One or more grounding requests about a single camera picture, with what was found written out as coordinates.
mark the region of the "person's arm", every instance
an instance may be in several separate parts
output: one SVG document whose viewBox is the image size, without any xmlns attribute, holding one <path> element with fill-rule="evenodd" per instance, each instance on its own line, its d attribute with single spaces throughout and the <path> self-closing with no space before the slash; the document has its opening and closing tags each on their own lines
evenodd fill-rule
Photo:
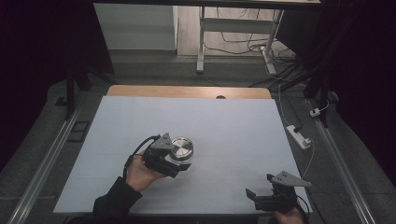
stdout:
<svg viewBox="0 0 396 224">
<path fill-rule="evenodd" d="M 274 212 L 273 214 L 278 224 L 304 224 L 303 215 L 295 207 L 285 214 L 281 212 Z"/>
<path fill-rule="evenodd" d="M 142 197 L 140 191 L 162 177 L 164 175 L 146 167 L 141 155 L 135 155 L 128 168 L 126 180 L 118 177 L 108 193 L 95 200 L 93 217 L 81 220 L 78 224 L 122 223 L 134 203 Z"/>
</svg>

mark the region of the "wooden strip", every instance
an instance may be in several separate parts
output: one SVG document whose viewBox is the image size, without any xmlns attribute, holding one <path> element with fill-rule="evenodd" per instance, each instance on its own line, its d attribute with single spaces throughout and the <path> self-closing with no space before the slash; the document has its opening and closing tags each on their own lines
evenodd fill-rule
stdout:
<svg viewBox="0 0 396 224">
<path fill-rule="evenodd" d="M 147 96 L 174 98 L 272 99 L 264 88 L 184 87 L 184 86 L 132 86 L 114 85 L 107 96 Z"/>
</svg>

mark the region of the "human hand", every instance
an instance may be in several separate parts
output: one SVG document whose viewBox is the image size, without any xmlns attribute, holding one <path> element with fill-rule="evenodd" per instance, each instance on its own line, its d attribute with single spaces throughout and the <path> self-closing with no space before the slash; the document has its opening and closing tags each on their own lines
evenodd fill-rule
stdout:
<svg viewBox="0 0 396 224">
<path fill-rule="evenodd" d="M 136 154 L 128 167 L 126 183 L 134 190 L 140 192 L 148 188 L 156 179 L 163 177 L 166 177 L 166 175 L 162 175 L 147 168 L 145 163 L 143 163 L 142 155 Z"/>
<path fill-rule="evenodd" d="M 277 211 L 273 214 L 278 224 L 304 224 L 303 215 L 295 207 L 285 214 Z"/>
</svg>

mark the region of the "metal frame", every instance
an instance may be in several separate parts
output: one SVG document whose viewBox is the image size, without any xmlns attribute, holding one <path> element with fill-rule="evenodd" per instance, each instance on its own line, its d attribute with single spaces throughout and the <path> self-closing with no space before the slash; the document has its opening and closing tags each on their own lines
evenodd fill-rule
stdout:
<svg viewBox="0 0 396 224">
<path fill-rule="evenodd" d="M 133 4 L 133 5 L 159 5 L 159 6 L 190 6 L 190 7 L 248 7 L 248 8 L 266 8 L 266 9 L 292 9 L 292 10 L 326 10 L 326 9 L 345 9 L 352 8 L 359 3 L 355 0 L 349 3 L 333 3 L 322 5 L 321 3 L 313 4 L 265 1 L 265 0 L 93 0 L 94 3 L 109 4 Z"/>
<path fill-rule="evenodd" d="M 276 16 L 273 21 L 255 21 L 255 20 L 236 20 L 236 19 L 219 19 L 205 18 L 205 7 L 200 8 L 200 35 L 197 52 L 197 73 L 204 72 L 204 35 L 205 32 L 228 32 L 228 33 L 249 33 L 249 34 L 266 34 L 269 35 L 267 44 L 262 50 L 265 66 L 270 75 L 276 74 L 276 70 L 269 55 L 272 43 L 279 26 L 283 10 L 276 10 Z"/>
</svg>

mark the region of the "dark background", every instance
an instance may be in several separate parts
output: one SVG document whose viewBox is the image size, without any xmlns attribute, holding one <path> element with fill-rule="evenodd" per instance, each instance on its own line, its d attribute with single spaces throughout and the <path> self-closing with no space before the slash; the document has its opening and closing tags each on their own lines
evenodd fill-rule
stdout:
<svg viewBox="0 0 396 224">
<path fill-rule="evenodd" d="M 335 54 L 331 80 L 340 98 L 338 113 L 370 149 L 394 186 L 395 8 L 391 2 L 367 1 Z"/>
<path fill-rule="evenodd" d="M 1 1 L 0 31 L 3 169 L 40 114 L 52 84 L 66 79 L 76 64 L 102 72 L 112 72 L 112 65 L 89 1 Z"/>
</svg>

